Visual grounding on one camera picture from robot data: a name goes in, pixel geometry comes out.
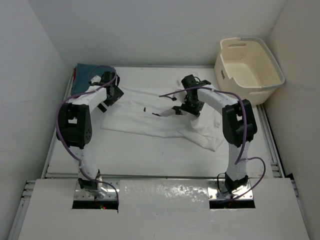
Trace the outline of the blue t shirt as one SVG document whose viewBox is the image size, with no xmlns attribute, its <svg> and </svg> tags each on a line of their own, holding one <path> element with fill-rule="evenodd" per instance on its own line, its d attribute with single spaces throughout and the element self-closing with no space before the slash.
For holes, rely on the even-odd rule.
<svg viewBox="0 0 320 240">
<path fill-rule="evenodd" d="M 104 72 L 115 72 L 115 69 L 107 65 L 92 65 L 78 63 L 75 67 L 75 78 L 72 84 L 71 95 L 86 92 L 90 86 L 89 81 L 95 77 L 102 77 Z"/>
</svg>

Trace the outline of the white t shirt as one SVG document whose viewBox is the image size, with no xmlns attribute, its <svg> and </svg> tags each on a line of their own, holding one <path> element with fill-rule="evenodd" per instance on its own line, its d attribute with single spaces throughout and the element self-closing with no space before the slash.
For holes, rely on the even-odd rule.
<svg viewBox="0 0 320 240">
<path fill-rule="evenodd" d="M 185 93 L 176 82 L 172 87 L 121 87 L 124 95 L 106 112 L 101 128 L 161 138 L 186 138 L 216 151 L 224 142 L 221 115 L 205 104 L 198 117 L 179 115 L 173 108 L 182 104 Z"/>
</svg>

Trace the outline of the red t shirt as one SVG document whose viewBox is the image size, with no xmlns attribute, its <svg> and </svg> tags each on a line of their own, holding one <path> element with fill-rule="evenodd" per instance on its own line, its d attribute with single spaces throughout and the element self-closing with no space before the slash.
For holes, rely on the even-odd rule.
<svg viewBox="0 0 320 240">
<path fill-rule="evenodd" d="M 74 85 L 74 82 L 75 82 L 75 78 L 76 78 L 76 70 L 77 68 L 75 67 L 73 70 L 72 70 L 72 75 L 71 75 L 71 90 L 73 89 L 73 85 Z"/>
</svg>

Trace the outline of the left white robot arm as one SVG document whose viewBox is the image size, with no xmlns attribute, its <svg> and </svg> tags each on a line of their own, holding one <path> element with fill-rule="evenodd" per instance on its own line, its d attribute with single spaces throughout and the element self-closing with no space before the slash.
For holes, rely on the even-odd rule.
<svg viewBox="0 0 320 240">
<path fill-rule="evenodd" d="M 85 92 L 67 97 L 56 110 L 56 137 L 75 161 L 80 188 L 91 193 L 99 192 L 103 184 L 107 185 L 102 181 L 89 146 L 93 136 L 91 114 L 95 109 L 105 113 L 124 95 L 119 81 L 115 71 L 96 75 L 89 80 Z"/>
</svg>

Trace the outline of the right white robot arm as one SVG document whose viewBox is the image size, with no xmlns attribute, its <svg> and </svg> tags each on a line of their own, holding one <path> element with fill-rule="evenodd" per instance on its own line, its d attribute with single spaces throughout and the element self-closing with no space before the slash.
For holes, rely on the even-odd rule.
<svg viewBox="0 0 320 240">
<path fill-rule="evenodd" d="M 222 133 L 229 147 L 224 185 L 231 194 L 248 181 L 245 150 L 258 131 L 252 105 L 233 92 L 216 89 L 207 80 L 196 80 L 192 74 L 181 83 L 183 89 L 173 93 L 186 92 L 181 106 L 177 107 L 180 113 L 199 117 L 204 105 L 208 105 L 222 116 Z"/>
</svg>

